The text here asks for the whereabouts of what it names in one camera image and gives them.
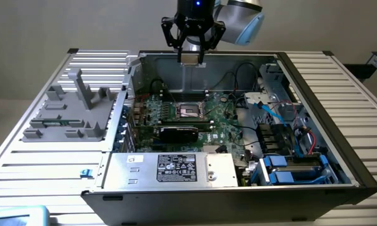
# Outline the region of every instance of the warning label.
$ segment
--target warning label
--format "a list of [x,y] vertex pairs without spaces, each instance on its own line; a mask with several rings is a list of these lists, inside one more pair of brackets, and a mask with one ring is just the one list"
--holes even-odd
[[198,166],[195,154],[160,154],[158,156],[159,182],[198,181]]

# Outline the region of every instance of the workbench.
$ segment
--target workbench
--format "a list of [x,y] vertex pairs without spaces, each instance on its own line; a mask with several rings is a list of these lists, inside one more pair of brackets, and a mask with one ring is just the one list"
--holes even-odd
[[[72,50],[0,147],[0,208],[46,205],[54,225],[104,225],[80,198],[80,192],[95,185],[99,177],[80,178],[83,169],[103,170],[110,158],[107,139],[100,142],[24,143],[23,131],[36,116],[48,86],[62,84],[76,90],[67,71],[79,67],[92,90],[122,88],[128,63],[138,52]],[[299,72],[339,126],[351,146],[377,180],[377,98],[328,52],[287,52]],[[344,205],[315,222],[262,225],[377,226],[377,194],[359,205]]]

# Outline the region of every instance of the gray part holder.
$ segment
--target gray part holder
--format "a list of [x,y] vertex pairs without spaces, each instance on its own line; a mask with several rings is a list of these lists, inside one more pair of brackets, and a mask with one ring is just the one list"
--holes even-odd
[[98,142],[106,136],[116,93],[108,87],[92,92],[83,83],[82,70],[70,73],[78,92],[64,92],[60,85],[50,87],[46,104],[24,131],[24,142]]

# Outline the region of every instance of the sticker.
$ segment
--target sticker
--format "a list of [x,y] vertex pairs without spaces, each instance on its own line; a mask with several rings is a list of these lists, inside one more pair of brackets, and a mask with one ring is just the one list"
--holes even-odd
[[134,163],[134,162],[144,162],[144,155],[130,155],[127,157],[127,162]]
[[160,154],[158,156],[159,182],[198,181],[198,165],[195,154]]

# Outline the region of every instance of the white surface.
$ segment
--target white surface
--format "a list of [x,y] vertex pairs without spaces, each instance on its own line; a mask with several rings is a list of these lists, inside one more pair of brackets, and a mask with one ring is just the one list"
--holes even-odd
[[[377,0],[263,5],[252,45],[219,49],[331,50],[350,63],[377,50]],[[35,98],[68,48],[168,49],[160,21],[175,12],[176,0],[0,0],[0,98]]]

